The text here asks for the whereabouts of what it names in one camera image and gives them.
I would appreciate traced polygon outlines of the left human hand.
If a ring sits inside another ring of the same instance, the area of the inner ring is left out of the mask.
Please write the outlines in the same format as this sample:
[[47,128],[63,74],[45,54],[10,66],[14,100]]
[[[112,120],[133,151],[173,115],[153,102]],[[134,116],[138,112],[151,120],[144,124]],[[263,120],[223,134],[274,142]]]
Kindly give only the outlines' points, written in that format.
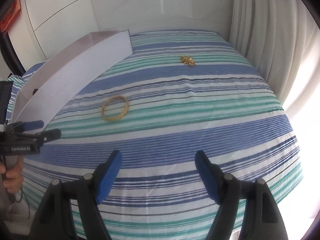
[[3,180],[4,188],[12,194],[17,194],[23,184],[23,157],[18,156],[17,162],[15,166],[8,171],[6,170],[5,166],[1,163],[0,172],[1,174],[6,175],[6,179]]

